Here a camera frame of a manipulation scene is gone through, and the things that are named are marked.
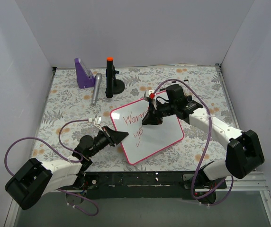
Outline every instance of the purple phone holder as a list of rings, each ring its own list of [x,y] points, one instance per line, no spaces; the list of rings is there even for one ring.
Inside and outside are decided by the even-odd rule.
[[[93,87],[95,83],[95,78],[91,70],[87,69],[80,58],[74,59],[75,70],[77,72],[77,82],[79,88],[89,88]]]

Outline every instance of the white wall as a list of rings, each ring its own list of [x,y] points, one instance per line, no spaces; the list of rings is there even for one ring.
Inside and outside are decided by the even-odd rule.
[[[240,126],[259,135],[271,190],[271,0],[255,0],[222,67]]]
[[[52,66],[221,63],[253,0],[16,0]]]
[[[15,140],[34,136],[51,80],[51,67],[14,0],[0,0],[0,227],[11,197],[4,154]],[[9,167],[17,171],[30,156],[31,142],[17,145]]]

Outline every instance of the floral tablecloth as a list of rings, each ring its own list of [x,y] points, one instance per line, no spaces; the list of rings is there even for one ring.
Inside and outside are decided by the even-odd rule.
[[[145,90],[154,89],[162,81],[170,78],[188,79],[190,86],[206,102],[211,113],[234,126],[215,67],[152,67],[117,70],[120,71],[117,78],[124,81],[125,91],[114,95],[112,99],[107,99],[106,80],[103,78],[95,106],[91,105],[93,88],[79,89],[75,70],[57,70],[37,136],[47,141],[61,154],[69,156],[71,152],[64,149],[58,141],[59,130],[66,122],[99,115],[102,116],[102,125],[113,128],[109,117],[112,109],[141,99]],[[92,72],[94,75],[98,72],[105,75],[104,69],[92,69]],[[92,158],[93,164],[88,171],[195,170],[207,135],[185,122],[181,121],[181,125],[185,134],[181,142],[136,165],[128,164],[120,145],[107,146]],[[64,129],[61,138],[66,146],[75,148],[83,135],[95,136],[97,133],[98,130],[92,123],[73,123]],[[223,159],[225,155],[226,151],[221,145],[212,140],[204,157],[204,163]],[[40,161],[59,159],[40,142],[35,143],[32,157]]]

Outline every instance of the red handwritten text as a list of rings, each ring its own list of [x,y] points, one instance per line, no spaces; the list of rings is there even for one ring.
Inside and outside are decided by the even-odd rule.
[[[136,135],[134,134],[134,137],[139,137],[139,142],[138,143],[135,143],[137,147],[139,147],[140,145],[140,142],[141,142],[141,135],[143,134],[143,129],[140,129],[139,131],[136,132]]]
[[[128,125],[128,123],[129,123],[129,124],[136,123],[136,122],[139,122],[139,119],[143,118],[143,117],[145,116],[146,113],[147,113],[147,110],[144,111],[143,113],[141,113],[141,114],[138,115],[138,116],[132,117],[132,116],[131,116],[131,115],[132,115],[132,112],[130,112],[130,115],[129,115],[126,119],[125,119],[125,117],[123,117],[123,119],[124,119],[126,125]]]

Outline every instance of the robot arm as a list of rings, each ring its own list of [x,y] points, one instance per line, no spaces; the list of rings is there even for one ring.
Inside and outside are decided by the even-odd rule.
[[[176,115],[179,119],[193,125],[202,131],[209,131],[209,116],[206,109],[191,96],[185,96],[178,84],[166,88],[168,100],[161,103],[152,95],[153,91],[145,93],[144,99],[149,102],[148,112],[142,120],[142,125],[162,124],[163,117]],[[242,179],[264,162],[261,145],[257,134],[233,128],[216,117],[212,117],[211,137],[218,141],[226,150],[226,159],[212,162],[199,171],[200,179],[211,182],[218,178],[234,176]]]
[[[48,192],[69,185],[80,188],[84,184],[85,170],[92,164],[90,158],[107,145],[114,147],[119,144],[128,135],[108,126],[98,128],[100,131],[95,138],[83,136],[74,149],[82,155],[81,162],[71,162],[81,159],[76,153],[68,157],[69,162],[61,159],[39,162],[32,158],[7,182],[5,190],[23,210],[27,210]]]

